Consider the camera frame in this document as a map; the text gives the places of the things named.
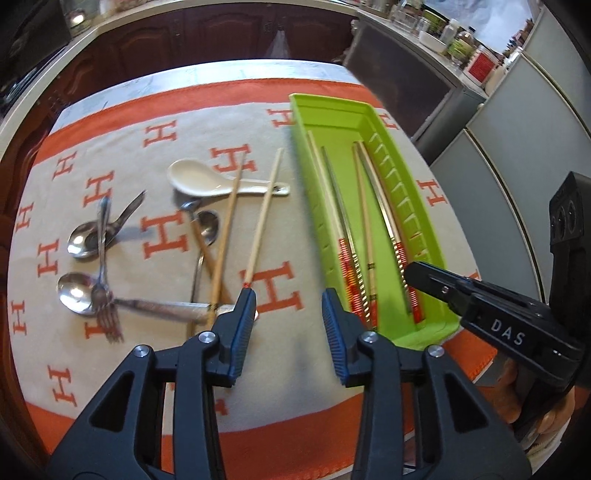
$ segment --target white bowl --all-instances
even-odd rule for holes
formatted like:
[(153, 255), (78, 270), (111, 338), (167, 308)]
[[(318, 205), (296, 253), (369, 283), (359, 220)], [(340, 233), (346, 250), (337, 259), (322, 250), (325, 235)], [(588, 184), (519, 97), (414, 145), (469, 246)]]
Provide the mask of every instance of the white bowl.
[(443, 53), (447, 48), (445, 43), (433, 37), (433, 35), (428, 34), (427, 32), (419, 32), (418, 40), (429, 50), (436, 51), (437, 53)]

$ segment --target green tray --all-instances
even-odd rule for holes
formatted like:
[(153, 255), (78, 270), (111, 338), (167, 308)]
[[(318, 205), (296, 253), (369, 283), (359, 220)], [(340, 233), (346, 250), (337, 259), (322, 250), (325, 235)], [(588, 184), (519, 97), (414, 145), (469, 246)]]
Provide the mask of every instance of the green tray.
[[(312, 153), (306, 140), (307, 131), (312, 132), (318, 148), (326, 147), (345, 203), (364, 280), (367, 279), (366, 252), (353, 164), (352, 144), (355, 141), (365, 141), (378, 174), (385, 179), (395, 216), (402, 221), (400, 227), (404, 238), (410, 239), (405, 242), (408, 261), (425, 261), (445, 268), (415, 181), (373, 107), (353, 100), (303, 93), (290, 95), (290, 100), (296, 122), (293, 134), (316, 230), (326, 287), (337, 290), (343, 306), (346, 306), (345, 281), (340, 270), (336, 245), (330, 241), (332, 234), (327, 230), (330, 224), (327, 221), (329, 217), (324, 192), (313, 168)], [(384, 147), (374, 153), (380, 143)], [(387, 154), (390, 160), (379, 165)], [(365, 175), (364, 179), (374, 237), (379, 332), (405, 348), (421, 350), (432, 343), (439, 343), (457, 330), (458, 317), (444, 303), (418, 292), (425, 319), (415, 324), (412, 314), (407, 312), (405, 306), (402, 281), (378, 202), (371, 194), (373, 190), (369, 179)]]

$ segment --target chopstick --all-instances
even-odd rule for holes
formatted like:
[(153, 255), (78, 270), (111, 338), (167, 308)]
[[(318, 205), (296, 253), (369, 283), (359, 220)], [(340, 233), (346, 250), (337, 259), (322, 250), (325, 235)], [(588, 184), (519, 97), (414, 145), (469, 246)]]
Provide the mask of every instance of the chopstick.
[(248, 260), (246, 274), (244, 275), (244, 283), (242, 285), (242, 287), (244, 288), (250, 288), (252, 284), (252, 276), (255, 273), (256, 260), (258, 259), (258, 254), (261, 250), (262, 233), (265, 229), (267, 213), (269, 212), (269, 205), (271, 204), (271, 199), (273, 198), (273, 188), (275, 185), (275, 179), (277, 178), (277, 174), (279, 172), (279, 163), (281, 162), (281, 158), (283, 157), (283, 152), (283, 147), (279, 148), (275, 155), (275, 163), (273, 164), (273, 168), (271, 170), (271, 177), (269, 178), (269, 188), (265, 192), (265, 197), (262, 201), (261, 213), (259, 214), (258, 223), (256, 225), (255, 238), (252, 243), (251, 256)]
[(351, 233), (351, 226), (349, 223), (349, 217), (347, 216), (347, 210), (345, 209), (345, 202), (343, 201), (343, 196), (340, 193), (339, 184), (336, 180), (335, 171), (332, 168), (330, 163), (328, 152), (326, 151), (326, 147), (321, 147), (322, 157), (324, 159), (324, 165), (326, 166), (326, 170), (329, 174), (330, 179), (330, 186), (332, 187), (333, 195), (336, 198), (336, 205), (337, 211), (339, 213), (339, 222), (342, 225), (342, 228), (345, 232), (345, 240), (346, 240), (346, 247), (347, 251), (350, 255), (351, 262), (353, 265), (353, 281), (355, 282), (355, 288), (359, 292), (359, 297), (361, 300), (361, 311), (358, 314), (361, 314), (360, 317), (362, 320), (365, 321), (368, 327), (371, 327), (371, 318), (369, 315), (369, 304), (368, 304), (368, 297), (365, 291), (365, 282), (363, 281), (363, 275), (361, 273), (361, 265), (359, 264), (359, 257), (357, 256), (357, 252), (355, 249), (355, 243), (353, 241), (353, 233)]
[(211, 300), (209, 302), (210, 310), (209, 314), (207, 315), (206, 330), (210, 330), (213, 326), (213, 322), (215, 322), (216, 320), (217, 308), (219, 307), (220, 291), (222, 288), (223, 266), (226, 260), (226, 250), (228, 248), (230, 230), (232, 229), (232, 218), (234, 217), (236, 198), (238, 197), (238, 187), (240, 186), (240, 180), (242, 178), (242, 167), (244, 166), (245, 160), (246, 152), (244, 152), (244, 155), (242, 155), (240, 165), (238, 165), (236, 177), (234, 178), (234, 182), (232, 184), (232, 192), (230, 193), (230, 198), (228, 199), (228, 209), (226, 211), (226, 218), (224, 219), (224, 224), (222, 227), (220, 247), (217, 252), (216, 268), (213, 272)]
[(388, 202), (388, 198), (386, 197), (384, 188), (382, 187), (380, 178), (375, 170), (371, 157), (365, 148), (365, 144), (363, 142), (355, 142), (355, 145), (358, 149), (359, 158), (361, 159), (363, 167), (365, 168), (365, 173), (369, 177), (374, 194), (378, 200), (380, 211), (382, 212), (382, 218), (384, 219), (384, 225), (386, 226), (388, 236), (390, 237), (392, 250), (394, 251), (394, 256), (396, 257), (396, 262), (398, 263), (398, 269), (400, 271), (402, 287), (406, 294), (405, 299), (407, 310), (413, 314), (414, 322), (420, 323), (423, 320), (423, 312), (418, 301), (417, 292), (414, 290), (414, 288), (407, 284), (404, 278), (404, 269), (408, 264), (408, 258), (406, 249), (402, 243), (402, 236), (400, 235), (396, 225), (394, 213), (392, 212), (392, 208)]
[[(207, 268), (207, 272), (209, 273), (209, 276), (213, 277), (213, 272), (215, 271), (215, 268), (216, 268), (216, 260), (213, 257), (211, 249), (209, 248), (205, 239), (203, 238), (203, 235), (201, 234), (201, 223), (199, 223), (199, 220), (197, 220), (197, 217), (195, 217), (195, 219), (191, 220), (189, 223), (191, 224), (191, 228), (193, 230), (193, 236), (195, 237), (195, 240), (197, 241), (197, 245), (199, 246), (199, 250), (201, 250), (201, 252), (203, 252), (203, 261), (205, 262), (205, 268)], [(223, 304), (234, 303), (232, 300), (232, 296), (230, 295), (230, 292), (226, 288), (226, 284), (224, 282), (222, 282), (222, 291), (221, 291), (220, 296), (221, 296), (221, 301)]]
[(329, 214), (329, 225), (327, 226), (327, 229), (331, 234), (331, 241), (337, 247), (339, 252), (340, 268), (345, 280), (347, 301), (351, 310), (359, 317), (361, 321), (363, 321), (366, 319), (366, 316), (363, 308), (361, 289), (358, 284), (358, 278), (356, 277), (356, 268), (353, 262), (350, 242), (345, 235), (345, 227), (343, 226), (342, 217), (335, 201), (335, 191), (330, 184), (330, 180), (326, 172), (326, 165), (323, 164), (320, 158), (318, 146), (316, 145), (314, 135), (311, 131), (308, 131), (308, 140), (312, 150), (314, 170), (316, 171), (316, 175), (320, 181), (322, 190), (327, 192), (327, 195), (325, 196), (326, 206)]
[(353, 163), (355, 164), (355, 174), (357, 176), (357, 189), (359, 193), (359, 203), (361, 204), (361, 219), (363, 222), (363, 230), (365, 232), (365, 252), (367, 257), (368, 268), (368, 291), (369, 291), (369, 318), (373, 330), (378, 328), (378, 289), (375, 280), (375, 263), (374, 263), (374, 245), (372, 242), (372, 228), (371, 220), (369, 219), (369, 210), (367, 198), (365, 197), (365, 184), (363, 183), (363, 175), (359, 168), (361, 159), (359, 158), (357, 149), (352, 146)]

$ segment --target orange stripe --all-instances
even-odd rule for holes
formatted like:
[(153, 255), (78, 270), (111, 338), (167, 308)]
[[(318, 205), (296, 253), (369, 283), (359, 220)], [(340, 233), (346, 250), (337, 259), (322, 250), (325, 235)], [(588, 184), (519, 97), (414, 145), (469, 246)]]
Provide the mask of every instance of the orange stripe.
[(49, 135), (43, 142), (34, 165), (91, 138), (153, 118), (216, 106), (289, 102), (292, 93), (328, 95), (382, 107), (367, 88), (353, 83), (257, 79), (196, 85), (155, 93), (86, 116)]
[[(496, 355), (487, 343), (463, 330), (445, 344), (474, 379)], [(404, 430), (413, 429), (411, 389), (402, 391)], [(351, 464), (359, 433), (362, 395), (327, 410), (280, 421), (256, 429), (220, 434), (222, 453), (230, 480), (316, 479)], [(53, 452), (74, 420), (27, 404), (48, 452)], [(173, 470), (172, 437), (162, 439), (162, 467)]]

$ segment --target table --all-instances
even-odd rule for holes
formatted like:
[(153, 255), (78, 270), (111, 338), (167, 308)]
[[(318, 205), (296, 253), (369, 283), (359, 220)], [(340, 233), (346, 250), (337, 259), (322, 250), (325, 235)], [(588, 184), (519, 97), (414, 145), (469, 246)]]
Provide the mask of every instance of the table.
[[(9, 262), (8, 313), (14, 361), (27, 406), (51, 452), (73, 419), (134, 345), (155, 350), (185, 340), (182, 324), (120, 310), (125, 342), (108, 344), (95, 321), (63, 307), (57, 279), (96, 274), (98, 261), (65, 250), (70, 232), (112, 198), (113, 217), (137, 193), (144, 204), (108, 250), (109, 282), (121, 297), (188, 301), (197, 247), (165, 177), (172, 161), (198, 158), (222, 172), (268, 178), (287, 147), (278, 181), (289, 197), (271, 203), (254, 278), (260, 319), (235, 388), (217, 389), (220, 441), (230, 479), (332, 478), (350, 470), (360, 390), (334, 375), (320, 315), (323, 277), (291, 146), (288, 94), (340, 96), (376, 107), (428, 207), (446, 267), (478, 276), (444, 193), (410, 140), (346, 69), (312, 62), (234, 61), (176, 69), (97, 93), (64, 111), (35, 160), (20, 205)], [(226, 200), (207, 208), (225, 213)], [(261, 199), (240, 197), (225, 281), (241, 287)], [(203, 277), (202, 299), (209, 283)], [(446, 349), (474, 380), (495, 351), (461, 330)], [(173, 385), (167, 390), (163, 467), (170, 469)]]

